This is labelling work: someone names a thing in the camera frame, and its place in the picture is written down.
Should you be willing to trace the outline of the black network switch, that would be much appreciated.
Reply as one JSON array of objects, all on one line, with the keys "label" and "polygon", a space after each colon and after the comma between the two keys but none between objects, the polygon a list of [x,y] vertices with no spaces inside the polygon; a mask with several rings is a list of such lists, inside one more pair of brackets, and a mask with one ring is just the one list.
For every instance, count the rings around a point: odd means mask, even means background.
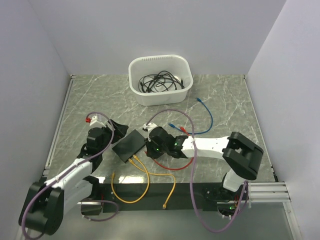
[{"label": "black network switch", "polygon": [[127,163],[144,146],[144,136],[135,129],[115,145],[112,150],[124,163]]}]

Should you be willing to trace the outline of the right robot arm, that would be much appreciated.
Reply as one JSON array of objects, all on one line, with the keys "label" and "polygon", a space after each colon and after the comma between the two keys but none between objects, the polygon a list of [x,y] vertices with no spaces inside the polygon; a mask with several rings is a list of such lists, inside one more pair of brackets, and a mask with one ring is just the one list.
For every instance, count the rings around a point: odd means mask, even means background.
[{"label": "right robot arm", "polygon": [[196,157],[224,160],[230,167],[220,187],[220,195],[230,200],[237,195],[245,181],[257,179],[263,149],[239,132],[218,138],[199,138],[188,135],[174,137],[154,123],[144,124],[146,155],[158,159],[168,155],[175,159]]}]

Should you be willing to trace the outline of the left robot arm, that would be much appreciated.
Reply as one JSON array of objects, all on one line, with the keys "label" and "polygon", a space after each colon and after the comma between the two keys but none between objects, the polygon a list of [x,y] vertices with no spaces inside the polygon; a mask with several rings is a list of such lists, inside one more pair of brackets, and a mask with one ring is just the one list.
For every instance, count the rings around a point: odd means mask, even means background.
[{"label": "left robot arm", "polygon": [[103,152],[124,138],[129,127],[112,119],[109,126],[99,123],[89,129],[86,142],[76,159],[55,177],[34,182],[27,192],[18,224],[41,235],[53,235],[64,215],[77,203],[88,200],[100,206],[105,202],[99,179],[92,173],[103,160]]}]

